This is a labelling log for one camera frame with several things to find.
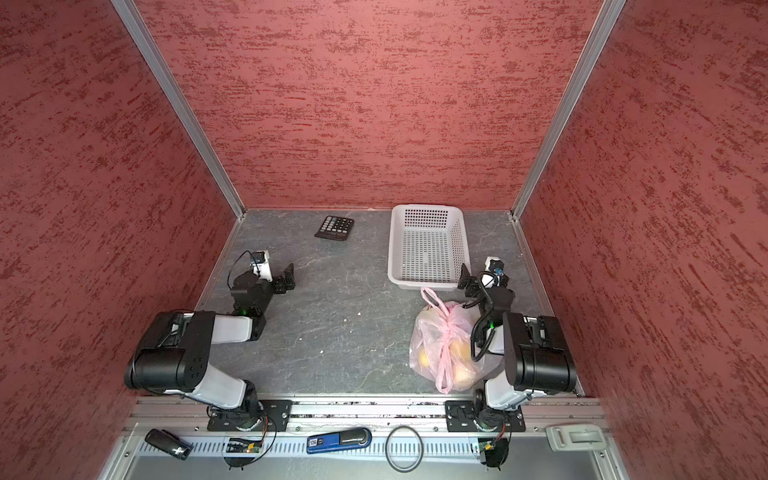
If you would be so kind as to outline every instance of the black mounting plate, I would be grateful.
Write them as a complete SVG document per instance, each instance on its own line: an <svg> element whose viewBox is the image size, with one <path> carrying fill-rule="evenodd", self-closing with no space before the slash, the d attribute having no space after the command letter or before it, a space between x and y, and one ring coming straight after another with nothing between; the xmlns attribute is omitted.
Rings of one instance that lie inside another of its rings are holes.
<svg viewBox="0 0 768 480"><path fill-rule="evenodd" d="M525 419L518 407L515 410L509 410L502 412L501 410L495 410L498 414L506 414L506 432L524 432L525 431ZM475 420L477 419L477 412L475 411L475 403L469 400L449 400L445 402L445 422L448 425L449 432L483 432ZM502 430L501 425L492 431L500 432Z"/></svg>
<svg viewBox="0 0 768 480"><path fill-rule="evenodd" d="M290 408L293 402L290 400L261 400L264 413L270 417L269 432L274 432L275 426L278 432L285 432L290 420ZM225 425L225 421L212 416L208 420L208 432L242 432L234 425Z"/></svg>

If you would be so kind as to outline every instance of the gray marble surface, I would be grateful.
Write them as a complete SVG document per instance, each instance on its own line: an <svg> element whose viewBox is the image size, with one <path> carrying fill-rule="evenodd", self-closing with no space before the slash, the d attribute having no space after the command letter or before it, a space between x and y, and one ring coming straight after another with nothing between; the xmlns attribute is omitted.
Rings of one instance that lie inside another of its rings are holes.
<svg viewBox="0 0 768 480"><path fill-rule="evenodd" d="M355 220L347 241L314 237L327 214ZM388 211L250 211L204 308L232 311L227 272L243 250L269 250L273 272L293 262L296 289L272 299L258 341L213 345L211 364L273 394L437 393L408 366L424 301L418 290L401 290L387 277L389 218ZM514 308L541 314L507 214L464 212L464 218L472 272L488 255L501 258L517 295ZM246 268L241 260L233 278ZM465 300L459 291L439 295Z"/></svg>

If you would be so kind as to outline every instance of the plastic bag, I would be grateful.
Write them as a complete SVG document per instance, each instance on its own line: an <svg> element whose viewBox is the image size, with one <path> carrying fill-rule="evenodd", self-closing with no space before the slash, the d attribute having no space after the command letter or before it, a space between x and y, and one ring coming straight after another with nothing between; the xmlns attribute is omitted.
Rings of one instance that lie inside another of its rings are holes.
<svg viewBox="0 0 768 480"><path fill-rule="evenodd" d="M411 368L434 380L441 393L470 389L501 361L494 358L496 355L483 356L479 362L472 361L469 337L480 318L480 309L477 306L466 309L458 302L443 303L429 288L422 288L422 298L428 305L416 316L413 327L409 353Z"/></svg>

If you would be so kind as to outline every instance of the aluminum frame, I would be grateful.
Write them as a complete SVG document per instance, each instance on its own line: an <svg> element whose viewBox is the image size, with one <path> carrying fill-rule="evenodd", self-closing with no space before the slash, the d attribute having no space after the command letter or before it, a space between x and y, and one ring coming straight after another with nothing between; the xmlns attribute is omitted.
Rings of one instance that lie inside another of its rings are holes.
<svg viewBox="0 0 768 480"><path fill-rule="evenodd" d="M288 427L277 434L282 443L295 444L310 435L343 430L365 425L379 442L392 430L392 425L402 422L411 425L425 442L469 442L474 445L477 432L448 432L445 424L445 401L458 396L408 396L408 395L263 395L269 399L291 399ZM535 399L522 406L525 416L525 432L512 433L514 437L545 438L545 429L563 423L594 423L599 425L608 438L609 448L594 452L594 466L603 480L627 480L624 464L605 421L600 399L585 399L573 395L557 395ZM206 406L189 399L175 396L138 397L131 417L124 424L123 433L115 443L113 452L102 469L100 480L122 480L131 470L134 458L155 455L144 446L144 436L150 429L170 429L174 434L198 442L217 442L231 435L208 432ZM300 449L288 449L281 457L304 455ZM444 455L435 452L433 457L450 461L455 452Z"/></svg>
<svg viewBox="0 0 768 480"><path fill-rule="evenodd" d="M187 129L190 139L208 166L210 174L214 177L216 184L221 189L230 207L232 207L232 211L237 218L241 218L246 212L245 205L243 205L243 201L240 199L227 172L221 165L216 151L208 141L203 127L197 121L192 107L181 92L174 75L170 72L168 63L166 63L163 55L160 53L160 49L155 44L152 34L141 17L141 13L136 8L136 4L133 0L111 0L111 2L114 9L118 11L118 15L120 15L120 19L123 21L128 33L134 39L134 43L142 56L144 56L144 60L149 65L150 70L152 70L157 83L160 84L168 101L176 111L176 115L178 115L184 128Z"/></svg>
<svg viewBox="0 0 768 480"><path fill-rule="evenodd" d="M224 267L227 264L227 260L230 258L230 254L235 245L235 240L237 240L237 235L240 234L244 222L244 215L235 220L230 235L227 237L227 241L224 243L221 253L219 253L219 258L216 260L214 269L211 270L210 275L208 276L208 281L205 283L203 291L200 293L200 298L197 299L197 304L194 307L195 310L202 310L206 302L210 299L211 294L214 292L214 288L224 272Z"/></svg>
<svg viewBox="0 0 768 480"><path fill-rule="evenodd" d="M531 199L538 179L541 178L541 174L547 166L554 146L563 133L574 107L576 107L581 92L587 84L589 75L592 73L592 69L595 63L597 63L605 42L608 40L614 25L616 25L616 20L623 7L624 0L604 0L598 12L598 17L595 19L592 30L589 33L589 37L587 37L587 41L584 43L584 49L581 50L576 67L571 74L571 80L568 81L568 86L565 87L565 92L560 100L558 109L555 111L552 122L549 124L549 129L547 129L544 140L541 142L541 148L533 160L531 170L528 171L528 176L525 178L525 182L515 200L515 205L512 207L513 219L520 220L525 206Z"/></svg>

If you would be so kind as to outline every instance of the yellow fruit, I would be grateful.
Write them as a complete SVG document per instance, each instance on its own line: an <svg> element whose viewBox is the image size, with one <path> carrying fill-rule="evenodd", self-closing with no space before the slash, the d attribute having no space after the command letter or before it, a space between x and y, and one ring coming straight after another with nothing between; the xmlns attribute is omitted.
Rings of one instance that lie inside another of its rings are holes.
<svg viewBox="0 0 768 480"><path fill-rule="evenodd" d="M454 356L457 356L461 360L468 362L472 354L469 351L469 341L468 340L454 340L451 342L451 345L449 346L449 350L451 351L451 354Z"/></svg>
<svg viewBox="0 0 768 480"><path fill-rule="evenodd" d="M466 390L474 383L475 373L461 363L453 364L453 385L458 390Z"/></svg>
<svg viewBox="0 0 768 480"><path fill-rule="evenodd" d="M427 358L427 352L424 351L423 347L419 349L419 365L425 369L429 368L429 358Z"/></svg>

